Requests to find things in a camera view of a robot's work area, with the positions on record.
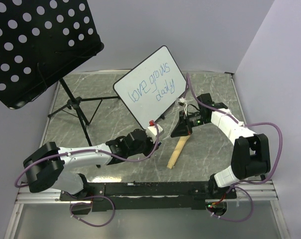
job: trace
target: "marble tabletop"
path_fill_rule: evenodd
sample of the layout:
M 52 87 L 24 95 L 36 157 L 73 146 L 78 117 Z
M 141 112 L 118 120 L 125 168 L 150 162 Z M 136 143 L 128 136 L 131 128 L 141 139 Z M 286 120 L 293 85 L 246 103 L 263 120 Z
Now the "marble tabletop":
M 99 74 L 70 74 L 64 79 L 74 96 L 82 98 L 115 96 L 113 83 L 124 73 L 111 72 Z M 225 103 L 232 113 L 243 120 L 235 92 L 233 79 L 229 74 L 212 72 L 192 72 L 191 81 L 195 93 L 211 93 L 215 102 Z M 186 99 L 196 104 L 191 92 Z M 60 87 L 54 110 L 66 103 L 68 97 Z M 99 101 L 82 102 L 81 108 L 90 120 Z M 165 119 L 157 123 L 164 128 L 160 148 L 148 160 L 142 162 L 124 162 L 106 165 L 101 168 L 87 166 L 73 169 L 73 172 L 83 173 L 89 182 L 169 182 L 169 181 L 207 181 L 211 174 L 219 172 L 230 165 L 233 146 L 228 138 L 214 125 L 206 124 L 193 128 L 193 134 L 187 141 L 173 169 L 167 168 L 174 148 L 179 138 L 170 138 L 170 134 L 178 122 L 179 111 L 182 108 L 172 105 L 165 112 Z M 92 144 L 105 143 L 121 135 L 127 135 L 140 128 L 129 110 L 119 99 L 104 100 L 90 126 L 87 127 Z M 62 147 L 88 146 L 79 120 L 66 113 L 59 112 L 50 119 L 44 142 L 55 141 Z M 142 158 L 136 155 L 130 159 Z

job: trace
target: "wooden stick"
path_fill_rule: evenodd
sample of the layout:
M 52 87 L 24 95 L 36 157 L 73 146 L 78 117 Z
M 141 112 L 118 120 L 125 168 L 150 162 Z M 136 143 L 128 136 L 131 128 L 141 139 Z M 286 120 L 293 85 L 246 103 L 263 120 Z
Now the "wooden stick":
M 167 168 L 170 168 L 172 169 L 173 166 L 175 165 L 178 157 L 179 157 L 179 154 L 181 153 L 181 150 L 184 148 L 188 138 L 190 137 L 190 135 L 188 136 L 181 136 L 178 143 L 177 143 L 177 146 L 175 147 L 175 150 L 174 152 L 172 153 L 170 159 L 169 159 L 169 162 L 168 162 L 168 165 L 167 165 Z

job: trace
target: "stand leg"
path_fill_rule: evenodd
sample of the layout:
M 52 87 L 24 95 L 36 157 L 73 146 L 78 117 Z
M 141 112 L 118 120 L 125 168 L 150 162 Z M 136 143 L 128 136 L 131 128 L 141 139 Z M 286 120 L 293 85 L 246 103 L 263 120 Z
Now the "stand leg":
M 76 113 L 77 113 L 77 115 L 78 115 L 78 117 L 79 117 L 79 120 L 80 120 L 82 129 L 83 129 L 84 134 L 85 134 L 85 137 L 86 137 L 86 139 L 87 139 L 87 142 L 89 143 L 89 146 L 92 146 L 92 142 L 91 142 L 91 140 L 90 140 L 89 134 L 87 133 L 85 124 L 84 124 L 83 119 L 82 119 L 82 114 L 81 114 L 81 111 L 82 111 L 82 110 L 81 110 L 80 108 L 76 108 L 75 110 L 76 110 Z
M 70 100 L 72 101 L 72 103 L 75 103 L 76 102 L 76 99 L 75 97 L 73 96 L 73 93 L 71 92 L 70 88 L 66 85 L 64 79 L 62 78 L 60 80 L 60 83 L 62 85 L 62 87 L 64 88 L 66 94 L 68 95 L 68 97 L 70 98 Z
M 63 109 L 65 109 L 68 105 L 64 105 L 62 107 L 60 107 L 58 110 L 54 111 L 53 113 L 49 114 L 48 117 L 51 118 L 52 116 L 56 115 L 58 112 L 62 111 Z
M 86 118 L 86 116 L 85 116 L 85 114 L 84 114 L 84 112 L 82 111 L 82 109 L 81 109 L 80 106 L 79 106 L 78 109 L 79 109 L 79 111 L 80 111 L 80 113 L 81 113 L 82 119 L 84 120 L 85 124 L 86 124 L 86 125 L 90 125 L 90 122 L 87 120 L 87 118 Z
M 94 116 L 95 116 L 97 110 L 99 109 L 101 103 L 102 103 L 102 100 L 99 102 L 99 105 L 97 106 L 97 108 L 96 108 L 96 110 L 95 110 L 95 112 L 94 112 L 94 114 L 93 114 L 93 116 L 92 116 L 92 118 L 91 118 L 91 120 L 90 120 L 90 123 L 92 122 L 92 120 L 93 120 L 93 118 L 94 118 Z
M 106 97 L 96 97 L 96 98 L 85 98 L 81 101 L 102 101 L 108 99 L 120 99 L 119 96 L 106 96 Z

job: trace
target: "tripod stand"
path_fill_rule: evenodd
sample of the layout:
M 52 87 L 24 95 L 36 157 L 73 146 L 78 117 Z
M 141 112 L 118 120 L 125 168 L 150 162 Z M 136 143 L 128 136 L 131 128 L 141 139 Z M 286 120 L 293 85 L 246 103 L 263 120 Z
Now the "tripod stand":
M 79 121 L 81 123 L 81 126 L 82 126 L 82 129 L 83 129 L 83 132 L 85 134 L 85 137 L 86 137 L 86 140 L 89 144 L 89 146 L 92 146 L 92 142 L 90 140 L 90 136 L 89 134 L 87 133 L 87 130 L 86 130 L 86 127 L 88 125 L 91 124 L 97 110 L 99 109 L 101 103 L 103 100 L 107 100 L 107 99 L 119 99 L 118 96 L 110 96 L 110 97 L 96 97 L 96 98 L 87 98 L 87 99 L 82 99 L 81 97 L 74 97 L 70 88 L 66 85 L 66 82 L 64 81 L 64 79 L 60 79 L 59 80 L 60 83 L 61 83 L 61 86 L 64 88 L 66 94 L 68 95 L 68 97 L 70 98 L 67 103 L 60 107 L 59 109 L 57 109 L 56 111 L 54 111 L 53 113 L 49 114 L 48 117 L 49 118 L 52 118 L 52 116 L 56 115 L 58 112 L 60 111 L 64 111 L 65 108 L 68 108 L 68 109 L 74 109 L 76 111 L 76 114 L 77 114 L 77 117 L 79 118 Z M 100 101 L 91 120 L 88 121 L 87 117 L 85 116 L 84 112 L 82 111 L 81 107 L 80 107 L 80 103 L 81 102 L 84 102 L 84 101 Z

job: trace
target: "metal frame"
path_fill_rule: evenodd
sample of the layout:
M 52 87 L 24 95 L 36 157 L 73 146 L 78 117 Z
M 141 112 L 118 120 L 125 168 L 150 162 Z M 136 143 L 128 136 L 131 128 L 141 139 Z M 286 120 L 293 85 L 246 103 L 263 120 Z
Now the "metal frame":
M 87 74 L 109 74 L 109 73 L 126 73 L 126 72 L 128 72 L 128 70 L 127 71 L 125 71 L 125 70 L 97 71 L 97 72 L 92 72 L 92 73 L 87 72 Z M 233 84 L 233 88 L 235 90 L 235 94 L 238 99 L 238 103 L 239 103 L 244 121 L 246 122 L 232 76 L 231 76 L 231 81 Z M 55 93 L 54 93 L 54 97 L 52 100 L 52 104 L 51 104 L 49 113 L 52 113 L 52 111 L 53 111 L 57 93 L 59 91 L 59 87 L 60 87 L 60 83 L 57 84 L 57 87 L 55 89 Z M 47 131 L 47 128 L 49 125 L 49 121 L 50 121 L 50 119 L 48 118 L 40 146 L 42 146 L 42 144 L 44 142 L 45 134 L 46 134 L 46 131 Z M 240 187 L 245 189 L 251 195 L 253 201 L 270 201 L 281 238 L 284 238 L 284 239 L 291 238 L 289 235 L 289 231 L 287 229 L 286 223 L 285 223 L 284 215 L 282 213 L 282 210 L 281 210 L 281 207 L 279 204 L 279 199 L 278 199 L 273 182 L 270 180 L 267 183 L 261 184 L 261 185 L 252 185 L 252 184 L 248 184 L 248 183 L 241 183 Z M 32 194 L 32 193 L 30 193 L 28 188 L 20 188 L 17 198 L 16 198 L 16 201 L 15 201 L 15 206 L 14 206 L 14 209 L 12 212 L 12 216 L 9 221 L 9 225 L 6 230 L 4 238 L 5 239 L 13 239 L 14 238 L 24 204 L 71 204 L 71 203 L 75 203 L 74 201 L 64 201 L 64 202 L 60 201 L 60 194 L 61 194 L 61 191 L 56 190 L 56 189 L 48 189 L 41 193 Z M 247 196 L 241 191 L 237 192 L 237 196 L 238 196 L 237 199 L 226 199 L 225 201 L 226 202 L 231 202 L 231 201 L 236 202 L 236 201 L 248 201 L 249 200 L 247 198 Z

